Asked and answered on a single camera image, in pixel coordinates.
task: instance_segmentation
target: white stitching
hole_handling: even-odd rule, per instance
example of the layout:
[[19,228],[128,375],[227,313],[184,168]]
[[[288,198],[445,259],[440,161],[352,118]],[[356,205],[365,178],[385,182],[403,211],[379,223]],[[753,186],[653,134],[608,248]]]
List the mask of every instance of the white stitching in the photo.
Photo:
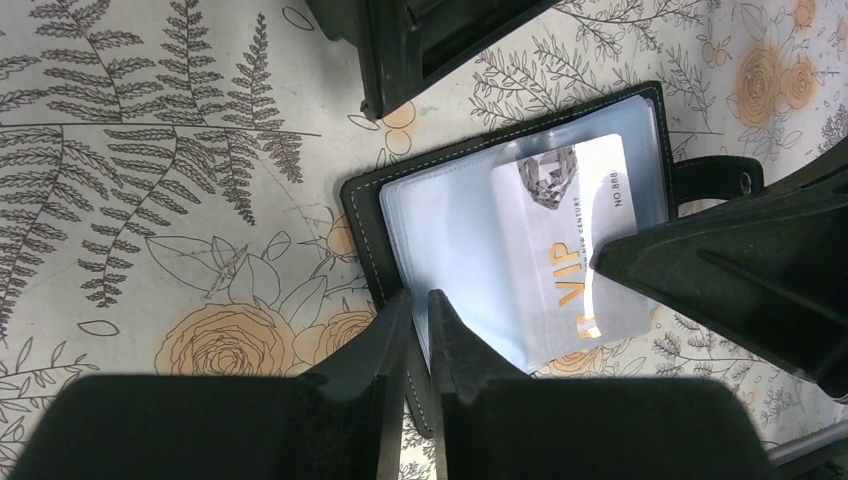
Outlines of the white stitching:
[[[662,125],[660,125],[659,130],[662,130],[662,127],[665,126],[666,122],[665,122],[665,105],[663,103],[664,99],[663,99],[661,91],[657,90],[653,86],[645,87],[645,88],[636,90],[635,92],[633,92],[627,98],[634,97],[634,96],[636,96],[636,95],[638,95],[642,92],[648,91],[648,90],[653,91],[657,96],[658,103],[659,103],[658,118],[662,119]],[[551,123],[558,122],[560,120],[567,119],[567,118],[570,118],[570,117],[574,117],[574,116],[579,115],[579,114],[591,113],[591,112],[594,112],[595,110],[600,110],[601,108],[604,108],[604,107],[611,105],[613,103],[620,102],[622,100],[624,100],[624,98],[617,97],[617,98],[614,98],[614,99],[610,99],[610,100],[608,100],[604,103],[601,103],[599,105],[595,105],[593,107],[584,108],[582,110],[576,110],[574,112],[564,114],[564,115],[558,115],[558,116],[551,118],[550,120],[543,122],[543,123],[540,123],[538,125],[533,125],[532,127],[527,127],[525,129],[518,130],[516,132],[512,132],[512,133],[508,133],[508,134],[505,134],[505,135],[495,137],[491,140],[487,140],[483,143],[480,143],[479,145],[475,145],[473,147],[469,147],[469,148],[466,148],[464,150],[460,150],[458,152],[450,153],[450,154],[445,155],[443,157],[440,157],[436,160],[430,160],[429,162],[423,163],[421,165],[416,165],[414,167],[409,167],[405,170],[401,170],[400,172],[393,173],[391,175],[386,175],[385,177],[378,178],[377,180],[372,180],[372,181],[370,181],[370,182],[368,182],[364,185],[360,185],[360,186],[356,187],[355,189],[353,189],[353,191],[350,192],[350,203],[351,203],[351,205],[353,205],[353,213],[354,213],[354,215],[356,215],[356,224],[359,227],[360,233],[362,234],[362,240],[365,242],[365,251],[366,251],[366,253],[368,253],[368,261],[371,263],[371,269],[374,271],[374,278],[377,279],[377,289],[380,291],[380,298],[382,299],[383,303],[386,302],[386,293],[383,290],[383,283],[380,281],[380,275],[379,275],[379,273],[377,273],[377,265],[374,263],[374,257],[371,255],[371,247],[368,245],[368,237],[365,235],[365,228],[362,226],[362,219],[359,216],[359,208],[357,208],[357,206],[356,206],[356,198],[354,196],[354,195],[356,195],[356,192],[358,192],[359,190],[362,190],[363,188],[370,187],[371,185],[374,185],[375,183],[381,183],[381,182],[388,180],[390,178],[394,178],[394,177],[397,177],[397,176],[404,175],[407,172],[413,172],[413,171],[421,170],[425,167],[433,165],[434,163],[439,163],[442,160],[446,160],[448,158],[455,157],[457,155],[461,155],[461,154],[466,153],[466,152],[473,152],[475,150],[479,150],[479,149],[481,149],[481,148],[483,148],[487,145],[491,145],[491,144],[496,143],[500,140],[505,140],[507,138],[514,138],[514,137],[519,136],[522,133],[527,132],[529,130],[534,130],[534,129],[537,129],[537,128],[540,128],[540,127],[544,127],[545,125],[550,125]],[[665,152],[666,158],[669,159],[668,162],[662,162],[662,163],[668,164],[668,163],[671,162],[671,153],[669,152],[668,145],[667,145],[668,142],[664,141],[663,138],[660,138],[659,142],[662,145],[662,148],[663,148],[663,151]],[[674,205],[674,189],[671,188],[672,187],[672,185],[671,185],[672,180],[671,180],[671,166],[670,165],[666,165],[666,171],[667,171],[667,175],[666,175],[667,180],[666,181],[668,182],[668,187],[669,187],[668,191],[669,191],[669,195],[671,197],[671,205]],[[413,395],[413,397],[415,397],[416,407],[418,407],[418,413],[421,415],[421,421],[424,422],[424,428],[426,428],[427,431],[432,432],[433,429],[430,428],[429,425],[427,425],[427,418],[424,416],[424,410],[421,408],[421,402],[418,400],[418,393],[415,391],[415,385],[412,383],[412,375],[409,374],[408,370],[406,372],[406,378],[409,380],[409,386],[412,388],[412,395]]]

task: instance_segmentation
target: floral tablecloth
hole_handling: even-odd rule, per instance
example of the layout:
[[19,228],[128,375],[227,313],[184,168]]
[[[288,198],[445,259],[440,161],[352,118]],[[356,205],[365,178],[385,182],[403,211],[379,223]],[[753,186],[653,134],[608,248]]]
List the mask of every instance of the floral tablecloth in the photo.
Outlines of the floral tablecloth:
[[[848,133],[848,3],[750,1],[566,0],[371,122],[355,49],[300,0],[5,0],[0,473],[80,375],[294,375],[365,328],[337,200],[357,173],[652,79],[676,159],[753,156],[767,182],[812,161]],[[713,378],[767,447],[848,418],[667,308],[651,322],[537,375]],[[407,422],[401,477],[433,455]]]

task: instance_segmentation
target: orange rose print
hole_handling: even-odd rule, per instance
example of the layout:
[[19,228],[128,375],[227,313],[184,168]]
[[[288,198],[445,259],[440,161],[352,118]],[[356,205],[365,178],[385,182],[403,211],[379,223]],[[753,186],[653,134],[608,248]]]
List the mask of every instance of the orange rose print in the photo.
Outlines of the orange rose print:
[[374,317],[374,313],[369,311],[343,312],[333,316],[318,339],[315,363],[329,357],[353,337],[359,335],[371,324]]
[[383,124],[388,127],[386,132],[386,148],[394,155],[406,155],[412,150],[412,137],[407,131],[415,121],[415,105],[406,102],[397,110],[383,118]]
[[777,56],[757,48],[742,62],[736,79],[739,119],[748,127],[764,127],[772,117],[779,93]]
[[165,337],[156,371],[169,375],[282,375],[295,359],[294,333],[273,310],[207,304]]
[[603,354],[601,350],[601,347],[595,347],[591,350],[572,353],[554,360],[548,366],[554,374],[573,375],[582,373],[592,366],[598,355]]
[[810,101],[815,90],[815,71],[809,58],[799,59],[781,77],[781,93],[794,110],[800,110]]
[[842,20],[836,30],[836,49],[844,52],[846,46],[848,46],[848,22]]
[[808,30],[813,25],[816,15],[816,0],[799,0],[795,7],[795,28]]

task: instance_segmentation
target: leaf print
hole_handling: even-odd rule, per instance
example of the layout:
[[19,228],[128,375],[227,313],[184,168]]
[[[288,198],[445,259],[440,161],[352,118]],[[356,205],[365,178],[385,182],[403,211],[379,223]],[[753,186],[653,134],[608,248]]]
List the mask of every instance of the leaf print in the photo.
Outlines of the leaf print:
[[617,372],[617,376],[620,377],[634,377],[639,375],[642,371],[642,367],[645,365],[646,358],[639,357],[627,365],[625,365],[620,371]]
[[666,95],[674,97],[680,95],[683,103],[692,111],[697,112],[704,121],[708,132],[712,132],[709,125],[708,110],[715,102],[716,97],[708,96],[709,83],[704,83],[703,73],[689,61],[689,52],[684,52],[682,46],[677,49],[666,50],[669,65],[666,73],[663,64],[660,64],[659,78],[666,88]]
[[262,132],[257,138],[265,140],[262,151],[268,152],[274,165],[288,181],[303,183],[303,173],[300,171],[300,146],[303,137],[289,132]]
[[[628,63],[613,67],[616,80],[612,85],[598,81],[590,62],[580,49],[569,52],[555,36],[533,37],[532,52],[514,52],[504,56],[501,50],[482,52],[476,64],[474,95],[469,98],[472,116],[482,117],[489,129],[509,126],[533,115],[551,113],[612,93],[612,87],[628,87],[640,83]],[[380,153],[378,165],[392,163]]]
[[32,351],[32,337],[29,337],[26,342],[24,342],[24,346],[21,347],[21,351],[18,353],[18,359],[15,361],[15,373],[21,371],[21,366],[26,362],[29,357],[30,352]]
[[[75,101],[54,100],[47,104],[52,109],[87,122],[121,123],[128,119],[152,113],[162,108],[157,102],[142,102],[129,105],[130,98],[125,93],[119,93],[120,80],[133,72],[154,66],[144,58],[113,58],[106,63],[101,51],[108,48],[119,48],[127,45],[143,43],[137,35],[123,31],[92,31],[110,6],[110,0],[96,2],[77,9],[71,9],[71,4],[59,0],[48,6],[35,7],[30,16],[41,19],[61,18],[67,21],[50,21],[36,29],[39,35],[81,39],[88,44],[90,50],[77,48],[48,49],[41,57],[46,60],[67,63],[74,66],[99,66],[103,74],[91,74],[74,68],[49,68],[44,74],[50,77],[67,80],[79,85],[65,84],[50,90],[51,95],[64,97]],[[148,92],[160,90],[158,84],[148,83]]]
[[22,72],[30,65],[34,65],[40,61],[35,57],[27,55],[0,58],[0,80],[6,80],[12,73]]
[[825,153],[843,138],[848,138],[848,107],[844,104],[839,105],[836,113],[825,121],[822,138],[824,141],[819,145],[819,153]]
[[[199,205],[201,200],[189,189],[189,186],[196,186],[206,193],[215,193],[211,184],[212,178],[207,175],[207,173],[214,175],[207,163],[210,155],[198,150],[203,148],[202,145],[179,136],[174,127],[126,131],[105,129],[104,133],[112,139],[127,142],[108,144],[107,148],[122,155],[111,158],[115,165],[123,170],[119,175],[121,180],[136,191],[130,191],[129,188],[113,189],[114,197],[124,205],[120,208],[102,207],[100,212],[119,223],[117,226],[104,223],[91,224],[94,232],[108,237],[107,243],[91,241],[82,243],[89,252],[104,257],[95,262],[89,260],[83,262],[80,259],[79,263],[81,268],[99,274],[81,286],[83,290],[94,290],[87,292],[86,298],[95,302],[98,307],[116,304],[117,297],[123,293],[117,285],[126,280],[126,275],[115,274],[113,270],[132,267],[133,263],[130,260],[118,255],[120,252],[136,254],[141,251],[138,244],[133,243],[136,241],[132,238],[133,236],[154,237],[157,228],[171,225],[163,214],[167,215],[170,212],[186,215],[188,214],[186,205]],[[203,166],[203,171],[197,170],[187,162],[188,158],[197,165]],[[168,267],[165,269],[183,280]]]
[[108,198],[106,186],[95,173],[120,182],[108,160],[95,154],[88,145],[66,140],[62,127],[0,132],[0,146],[27,144],[33,146],[8,152],[2,158],[9,164],[27,168],[40,165],[53,168],[24,169],[0,176],[0,189],[15,189],[0,195],[0,204],[10,207],[3,216],[14,218],[20,224],[0,229],[0,238],[9,242],[3,250],[4,267],[0,268],[0,338],[5,335],[5,324],[13,312],[16,299],[27,286],[28,279],[37,274],[36,270],[22,265],[44,263],[42,255],[54,252],[55,242],[68,239],[62,224],[53,223],[47,217],[79,222],[76,212],[93,210],[86,192],[92,191]]
[[617,0],[608,2],[609,7],[597,14],[583,13],[584,0],[563,1],[553,8],[575,21],[578,27],[575,40],[582,51],[590,51],[589,40],[595,43],[595,60],[619,60],[625,34],[632,35],[641,51],[659,52],[662,43],[654,25],[660,20],[673,23],[675,27],[701,25],[701,14],[697,11],[700,0],[665,0],[654,3],[652,13],[645,12],[643,0]]
[[781,146],[783,148],[794,147],[801,140],[801,135],[802,135],[802,133],[801,133],[800,130],[795,130],[795,131],[789,132],[786,135],[786,137],[783,139],[783,144]]
[[121,333],[114,323],[108,320],[90,320],[77,324],[80,330],[95,337],[113,337]]
[[230,242],[220,237],[212,237],[212,257],[215,259],[215,266],[224,268],[235,253],[236,249]]
[[666,359],[672,360],[680,356],[681,345],[680,337],[671,332],[665,332],[663,338],[654,339],[654,345],[651,347],[651,350]]
[[280,315],[286,320],[295,335],[315,323],[326,291],[327,277],[312,278],[297,287],[280,304]]
[[280,278],[268,262],[247,255],[227,290],[233,303],[252,303],[253,297],[273,304],[280,296]]
[[31,105],[47,94],[48,92],[45,90],[14,90],[0,94],[0,113],[8,112],[23,105]]
[[[205,292],[218,278],[209,242],[188,237],[151,237],[146,243],[156,263],[189,287]],[[219,286],[219,290],[228,286]]]
[[701,326],[678,313],[674,314],[674,324],[686,333],[699,333]]
[[372,122],[371,120],[368,120],[363,115],[348,115],[347,119],[350,121],[350,123],[356,125],[357,127],[362,128],[364,130],[368,130],[370,132],[376,132],[380,129],[379,125]]
[[233,101],[227,107],[233,111],[224,115],[223,119],[235,123],[241,127],[276,130],[283,124],[283,120],[272,119],[279,115],[280,111],[272,107],[275,100],[263,94],[272,90],[267,83],[271,74],[268,72],[268,34],[265,25],[265,16],[261,13],[256,19],[256,35],[250,52],[244,52],[245,63],[236,64],[241,77],[232,79],[232,82],[244,91],[230,91],[227,95]]
[[[482,110],[481,109],[475,109],[471,113],[473,115],[477,112],[482,112]],[[380,153],[377,154],[377,168],[378,169],[384,168],[384,167],[387,167],[388,165],[390,165],[390,163],[389,163],[389,159],[388,159],[388,154],[386,153],[386,149],[384,147],[384,148],[381,148]]]
[[21,423],[23,423],[24,421],[24,418],[25,417],[20,417],[14,422],[10,423],[3,431],[3,434],[0,435],[0,442],[18,442],[24,434],[24,427],[21,425]]
[[215,167],[218,186],[224,198],[233,204],[244,221],[251,226],[256,225],[251,209],[251,194],[247,187],[252,177],[248,170],[254,169],[253,160],[258,159],[256,149],[259,148],[259,142],[247,132],[225,129],[223,133],[223,138],[216,137],[224,144],[221,150],[224,160]]
[[262,258],[274,261],[283,256],[286,250],[291,246],[291,237],[285,231],[277,232],[274,238],[268,242],[265,251],[262,252]]
[[305,15],[292,7],[283,7],[283,18],[285,18],[286,21],[295,28],[299,28],[307,32],[315,30],[315,27],[312,26],[312,22],[310,22]]
[[208,29],[200,26],[203,14],[198,8],[197,0],[173,1],[171,8],[176,13],[175,16],[168,17],[168,23],[173,28],[165,28],[163,31],[175,43],[163,43],[162,48],[173,58],[159,60],[159,64],[174,75],[157,75],[156,78],[172,89],[187,94],[159,97],[159,102],[166,106],[167,110],[155,116],[159,120],[178,125],[207,125],[205,115],[221,111],[224,105],[217,102],[200,102],[201,98],[195,92],[205,87],[203,99],[223,97],[224,92],[221,90],[203,84],[224,77],[217,72],[200,70],[215,59],[201,54],[212,47],[202,40]]
[[398,480],[419,480],[429,476],[430,466],[419,462],[402,464],[398,472]]
[[695,368],[692,369],[692,373],[694,373],[696,377],[709,378],[713,374],[713,365],[708,362],[699,362],[695,365]]
[[763,10],[750,3],[743,3],[741,8],[742,23],[745,25],[748,35],[756,41],[762,41],[766,34],[766,23],[768,22]]
[[661,363],[656,365],[656,376],[658,377],[679,377],[683,372],[683,367],[675,365],[674,363]]

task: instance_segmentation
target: card holder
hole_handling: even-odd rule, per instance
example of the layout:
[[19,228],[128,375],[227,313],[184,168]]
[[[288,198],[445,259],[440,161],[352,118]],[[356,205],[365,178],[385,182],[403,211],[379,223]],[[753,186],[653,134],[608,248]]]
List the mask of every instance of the card holder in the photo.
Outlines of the card holder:
[[[450,296],[468,328],[527,373],[562,355],[648,331],[650,302],[604,277],[596,277],[586,261],[592,249],[600,245],[598,235],[621,238],[635,234],[638,227],[644,229],[669,219],[662,165],[657,161],[661,146],[655,117],[650,101],[631,97],[569,123],[400,177],[382,188],[385,223],[404,285],[412,295],[413,321],[425,359],[429,357],[427,296],[435,289]],[[601,144],[605,151],[598,150]],[[529,193],[526,189],[534,187],[518,178],[516,162],[567,148],[594,149],[595,153],[589,154],[591,158],[584,156],[579,167],[574,158],[573,178],[579,179],[574,185],[569,183],[558,193],[549,192],[552,197],[541,210],[531,206],[525,211],[526,194],[521,192]],[[625,192],[620,204],[624,208],[612,209],[610,203],[605,221],[599,221],[594,217],[600,211],[591,205],[601,192],[587,183],[583,185],[586,191],[578,193],[578,184],[584,180],[608,183],[613,178],[607,178],[610,171],[618,172],[615,178],[624,179],[625,188],[617,192],[619,196]],[[521,185],[518,189],[512,188],[512,178]],[[613,192],[608,193],[597,203],[609,202]],[[585,236],[578,233],[574,196],[578,197],[577,205],[585,207],[581,217],[585,219]],[[538,206],[532,199],[530,204]],[[537,218],[524,218],[531,212]],[[565,227],[569,217],[572,226]],[[530,228],[528,221],[536,226]],[[554,288],[559,283],[551,280],[555,277],[546,265],[549,255],[545,253],[540,260],[532,253],[538,247],[531,241],[532,234],[541,234],[542,230],[548,230],[542,235],[546,239],[537,238],[536,242],[547,244],[546,252],[554,243],[565,241],[577,255],[580,271],[564,273],[566,269],[560,274],[580,283],[563,283],[563,288],[580,285],[582,292],[585,286],[584,294],[575,294],[579,295],[576,302],[569,300],[568,305],[560,304],[547,313],[541,306],[547,303],[550,307],[553,296],[562,299],[566,292]],[[525,265],[536,268],[526,269]],[[581,339],[578,329],[586,325],[586,318],[597,322],[595,333]]]
[[[565,125],[633,97],[641,97],[653,106],[660,147],[660,188],[665,194],[665,202],[661,207],[664,219],[677,218],[677,207],[683,201],[716,197],[729,199],[762,190],[762,169],[755,160],[718,156],[673,164],[662,89],[659,82],[647,82],[560,113],[470,138],[347,181],[341,189],[341,200],[352,227],[369,289],[378,308],[403,288],[380,205],[380,191],[384,185],[485,148]],[[407,400],[416,426],[422,435],[431,437],[433,427],[429,423],[429,378],[420,348],[412,346],[409,349],[407,377]]]

